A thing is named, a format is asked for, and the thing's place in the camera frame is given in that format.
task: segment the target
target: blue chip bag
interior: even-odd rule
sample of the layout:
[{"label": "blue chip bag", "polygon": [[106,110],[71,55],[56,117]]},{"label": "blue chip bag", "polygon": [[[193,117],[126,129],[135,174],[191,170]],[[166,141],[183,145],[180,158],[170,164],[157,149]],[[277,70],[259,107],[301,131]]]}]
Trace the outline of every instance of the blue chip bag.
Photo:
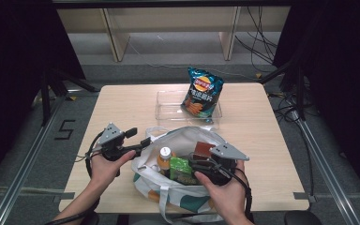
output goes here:
[{"label": "blue chip bag", "polygon": [[191,114],[200,118],[210,118],[218,104],[218,97],[224,80],[206,70],[188,68],[191,85],[182,103]]}]

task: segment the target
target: white tote bag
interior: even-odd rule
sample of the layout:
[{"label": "white tote bag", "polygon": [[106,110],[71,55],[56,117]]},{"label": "white tote bag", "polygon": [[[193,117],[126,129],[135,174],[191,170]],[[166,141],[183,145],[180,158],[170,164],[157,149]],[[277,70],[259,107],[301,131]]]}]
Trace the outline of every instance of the white tote bag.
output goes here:
[{"label": "white tote bag", "polygon": [[[167,203],[187,209],[192,213],[203,213],[213,209],[213,202],[204,186],[184,186],[156,170],[157,157],[162,147],[169,147],[177,157],[188,156],[194,151],[197,142],[220,145],[225,141],[215,132],[202,127],[181,127],[159,136],[152,137],[153,142],[142,151],[140,157],[133,159],[131,168],[135,172],[134,185],[145,198],[159,203],[160,214],[169,223],[177,219],[170,219],[166,215]],[[204,214],[194,217],[181,218],[187,222],[220,221],[218,214]]]}]

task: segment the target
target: orange juice bottle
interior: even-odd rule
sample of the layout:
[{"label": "orange juice bottle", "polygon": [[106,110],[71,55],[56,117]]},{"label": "orange juice bottle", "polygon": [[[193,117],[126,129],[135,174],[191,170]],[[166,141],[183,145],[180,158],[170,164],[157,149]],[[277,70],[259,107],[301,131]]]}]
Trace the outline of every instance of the orange juice bottle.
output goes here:
[{"label": "orange juice bottle", "polygon": [[157,156],[160,173],[168,178],[170,177],[171,157],[175,157],[175,153],[169,147],[161,148]]}]

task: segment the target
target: lay's logo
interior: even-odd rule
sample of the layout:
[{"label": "lay's logo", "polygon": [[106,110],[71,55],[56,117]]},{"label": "lay's logo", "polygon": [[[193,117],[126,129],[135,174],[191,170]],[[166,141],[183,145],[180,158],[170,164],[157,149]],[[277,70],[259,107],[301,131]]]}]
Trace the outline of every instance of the lay's logo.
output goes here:
[{"label": "lay's logo", "polygon": [[200,77],[195,80],[194,86],[198,91],[204,92],[209,89],[210,80],[207,77]]}]

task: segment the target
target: white bottle cap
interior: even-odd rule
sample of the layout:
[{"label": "white bottle cap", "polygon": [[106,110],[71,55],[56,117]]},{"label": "white bottle cap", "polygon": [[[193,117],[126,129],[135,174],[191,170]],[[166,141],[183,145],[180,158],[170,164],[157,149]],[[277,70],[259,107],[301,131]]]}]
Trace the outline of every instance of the white bottle cap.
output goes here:
[{"label": "white bottle cap", "polygon": [[168,147],[161,148],[159,153],[163,159],[169,159],[172,156],[172,150]]}]

